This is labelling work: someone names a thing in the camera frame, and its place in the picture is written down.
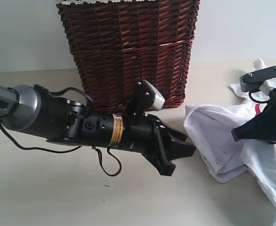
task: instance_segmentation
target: black cable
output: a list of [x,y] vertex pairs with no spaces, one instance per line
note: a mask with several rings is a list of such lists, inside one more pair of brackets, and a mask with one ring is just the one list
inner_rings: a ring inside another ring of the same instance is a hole
[[249,92],[249,98],[250,98],[253,102],[255,102],[255,103],[258,103],[258,104],[267,104],[267,103],[270,101],[270,99],[269,99],[269,100],[266,100],[266,101],[255,100],[255,99],[252,97],[252,93],[255,93],[255,92],[250,91],[250,92]]
[[118,170],[116,173],[114,173],[114,174],[110,174],[110,173],[108,173],[108,172],[104,169],[104,167],[103,167],[103,165],[102,165],[102,152],[101,152],[100,149],[98,149],[98,148],[96,148],[95,150],[96,150],[96,152],[97,152],[97,154],[98,154],[98,159],[99,159],[100,167],[101,167],[101,169],[105,172],[105,174],[108,175],[108,176],[110,176],[110,177],[115,177],[115,176],[117,176],[117,175],[121,172],[121,170],[122,170],[122,165],[121,165],[120,160],[110,152],[110,148],[108,148],[108,149],[106,150],[107,153],[108,153],[110,156],[112,156],[112,157],[118,162],[118,164],[119,164],[119,170]]
[[1,122],[0,122],[0,130],[4,133],[5,136],[7,136],[12,141],[12,143],[14,143],[15,146],[17,146],[18,148],[20,148],[22,150],[26,150],[26,151],[29,151],[29,150],[40,150],[40,151],[51,152],[51,153],[56,153],[56,154],[64,154],[64,153],[69,153],[69,152],[76,151],[77,149],[81,148],[81,146],[78,146],[78,147],[73,148],[71,150],[59,152],[59,151],[54,151],[54,150],[50,150],[50,149],[42,148],[42,147],[23,147],[4,129],[3,125],[1,124]]

